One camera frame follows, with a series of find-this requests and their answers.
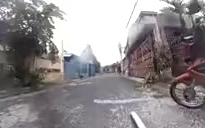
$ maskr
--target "sidewalk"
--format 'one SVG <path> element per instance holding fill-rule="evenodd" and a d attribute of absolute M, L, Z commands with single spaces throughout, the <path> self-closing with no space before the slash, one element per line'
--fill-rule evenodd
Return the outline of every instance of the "sidewalk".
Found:
<path fill-rule="evenodd" d="M 137 78 L 137 77 L 132 77 L 132 76 L 123 76 L 123 77 L 142 84 L 142 87 L 145 86 L 145 80 L 143 78 Z M 152 90 L 157 90 L 160 93 L 169 95 L 169 84 L 168 83 L 158 82 L 158 83 L 148 84 L 148 85 L 149 85 L 148 88 L 151 88 Z"/>
<path fill-rule="evenodd" d="M 30 88 L 30 87 L 12 87 L 10 89 L 0 90 L 0 99 L 13 97 L 16 95 L 27 94 L 27 93 L 34 93 L 42 90 L 47 90 L 50 88 L 57 88 L 63 87 L 67 85 L 67 81 L 59 81 L 59 82 L 51 82 L 51 83 L 42 83 L 39 84 L 37 88 Z"/>

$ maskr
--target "asphalt road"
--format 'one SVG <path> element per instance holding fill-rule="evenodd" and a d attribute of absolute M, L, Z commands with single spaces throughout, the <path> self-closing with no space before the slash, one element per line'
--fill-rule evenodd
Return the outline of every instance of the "asphalt road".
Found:
<path fill-rule="evenodd" d="M 133 128 L 130 112 L 148 128 L 205 128 L 205 108 L 189 110 L 156 91 L 107 74 L 69 86 L 0 100 L 0 128 Z"/>

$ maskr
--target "building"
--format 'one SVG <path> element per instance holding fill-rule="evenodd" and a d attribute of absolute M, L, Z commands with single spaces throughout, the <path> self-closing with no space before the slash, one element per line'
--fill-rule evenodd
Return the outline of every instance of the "building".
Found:
<path fill-rule="evenodd" d="M 90 45 L 83 50 L 80 56 L 65 53 L 64 54 L 64 72 L 67 79 L 76 79 L 82 77 L 94 76 L 95 56 Z"/>
<path fill-rule="evenodd" d="M 184 19 L 186 27 L 191 28 L 190 18 L 184 16 Z M 145 77 L 148 73 L 158 73 L 171 66 L 162 64 L 166 58 L 160 57 L 161 53 L 170 55 L 168 61 L 182 61 L 179 55 L 180 40 L 177 40 L 180 28 L 178 14 L 142 11 L 129 30 L 124 50 L 123 67 L 128 75 Z"/>

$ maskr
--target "motorcycle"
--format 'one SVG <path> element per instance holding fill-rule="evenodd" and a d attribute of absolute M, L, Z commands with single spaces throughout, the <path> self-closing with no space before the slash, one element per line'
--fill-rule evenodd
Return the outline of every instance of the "motorcycle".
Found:
<path fill-rule="evenodd" d="M 205 58 L 191 60 L 189 53 L 194 44 L 187 41 L 192 38 L 183 40 L 187 70 L 171 82 L 170 95 L 177 104 L 196 109 L 205 106 Z"/>

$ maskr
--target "curb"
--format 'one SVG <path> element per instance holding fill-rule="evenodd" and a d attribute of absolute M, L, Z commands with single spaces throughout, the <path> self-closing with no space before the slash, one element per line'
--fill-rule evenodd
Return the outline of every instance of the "curb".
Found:
<path fill-rule="evenodd" d="M 13 97 L 16 97 L 16 96 L 21 96 L 21 95 L 31 95 L 31 94 L 34 94 L 34 93 L 38 93 L 38 92 L 45 92 L 47 90 L 53 90 L 55 88 L 63 88 L 65 87 L 65 85 L 62 85 L 62 86 L 51 86 L 51 87 L 43 87 L 43 88 L 38 88 L 38 89 L 33 89 L 33 88 L 29 88 L 29 87 L 26 87 L 26 88 L 17 88 L 17 89 L 14 89 L 14 90 L 2 90 L 0 91 L 0 100 L 3 100 L 3 99 L 11 99 Z"/>
<path fill-rule="evenodd" d="M 135 81 L 135 82 L 138 82 L 138 83 L 141 83 L 141 84 L 145 84 L 145 80 L 143 78 L 137 78 L 137 77 L 129 77 L 129 76 L 124 76 L 122 75 L 122 77 L 128 79 L 128 80 L 132 80 L 132 81 Z"/>
<path fill-rule="evenodd" d="M 122 76 L 122 77 L 124 77 L 124 78 L 126 78 L 128 80 L 132 80 L 132 81 L 138 82 L 140 84 L 145 84 L 144 79 L 142 79 L 142 78 L 129 77 L 129 76 Z M 163 86 L 159 86 L 158 84 L 161 84 L 161 83 L 154 83 L 154 84 L 152 84 L 153 86 L 151 86 L 151 88 L 157 89 L 161 93 L 169 94 L 169 85 L 167 86 L 167 88 L 165 88 Z"/>

